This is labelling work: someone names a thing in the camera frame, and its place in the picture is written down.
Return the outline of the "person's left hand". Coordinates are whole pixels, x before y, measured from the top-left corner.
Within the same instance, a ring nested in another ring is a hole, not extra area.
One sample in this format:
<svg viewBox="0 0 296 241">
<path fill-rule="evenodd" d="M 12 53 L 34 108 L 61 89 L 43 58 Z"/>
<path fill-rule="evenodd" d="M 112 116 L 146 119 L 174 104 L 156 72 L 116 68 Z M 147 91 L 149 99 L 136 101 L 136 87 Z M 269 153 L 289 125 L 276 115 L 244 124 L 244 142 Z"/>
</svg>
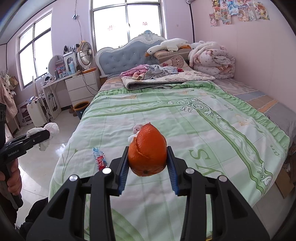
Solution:
<svg viewBox="0 0 296 241">
<path fill-rule="evenodd" d="M 11 162 L 11 177 L 7 181 L 7 188 L 1 187 L 2 196 L 8 198 L 7 192 L 10 192 L 14 196 L 18 196 L 22 190 L 22 178 L 19 170 L 18 159 Z"/>
</svg>

